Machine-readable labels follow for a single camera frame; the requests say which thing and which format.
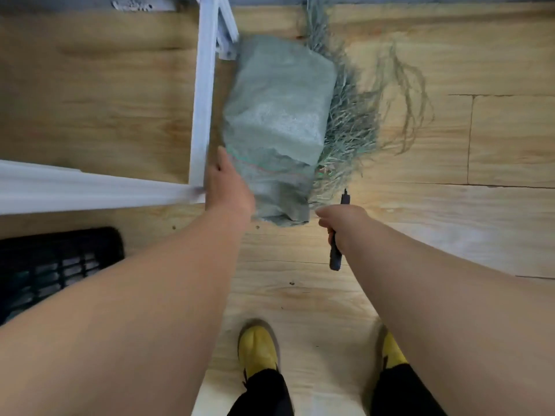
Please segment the foot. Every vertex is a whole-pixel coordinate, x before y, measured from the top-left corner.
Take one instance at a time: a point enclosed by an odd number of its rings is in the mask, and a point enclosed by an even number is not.
[[[264,369],[278,371],[278,344],[266,322],[252,321],[241,330],[238,355],[246,379]]]
[[[407,358],[399,349],[399,345],[393,338],[391,332],[387,332],[382,347],[382,358],[384,359],[384,369],[393,368],[401,363],[408,363]]]

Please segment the leg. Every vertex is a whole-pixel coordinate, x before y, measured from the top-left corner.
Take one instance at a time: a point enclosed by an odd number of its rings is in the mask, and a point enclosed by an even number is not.
[[[279,373],[275,336],[261,321],[246,326],[239,335],[239,361],[244,369],[246,392],[228,416],[293,416],[285,380]]]
[[[408,364],[391,333],[386,335],[384,369],[374,389],[371,415],[425,414],[446,416],[434,396]]]

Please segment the black basket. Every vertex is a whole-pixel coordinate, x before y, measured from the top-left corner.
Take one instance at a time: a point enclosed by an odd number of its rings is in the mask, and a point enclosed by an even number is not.
[[[111,227],[0,241],[0,324],[124,258]]]

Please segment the hand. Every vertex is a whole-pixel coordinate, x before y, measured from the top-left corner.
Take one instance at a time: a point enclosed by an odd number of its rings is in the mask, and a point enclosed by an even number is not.
[[[248,220],[256,209],[253,193],[222,146],[218,147],[218,162],[208,168],[206,210],[216,207],[237,212]]]
[[[335,231],[335,244],[340,252],[343,251],[349,231],[357,228],[361,220],[369,218],[368,213],[362,207],[351,204],[335,204],[321,207],[316,210],[320,217],[318,224],[328,230],[328,242],[331,245],[331,236]]]

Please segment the person's left arm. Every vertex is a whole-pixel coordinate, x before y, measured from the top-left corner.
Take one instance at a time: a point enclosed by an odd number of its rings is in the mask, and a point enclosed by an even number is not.
[[[220,148],[187,228],[0,328],[4,416],[190,414],[254,198]]]

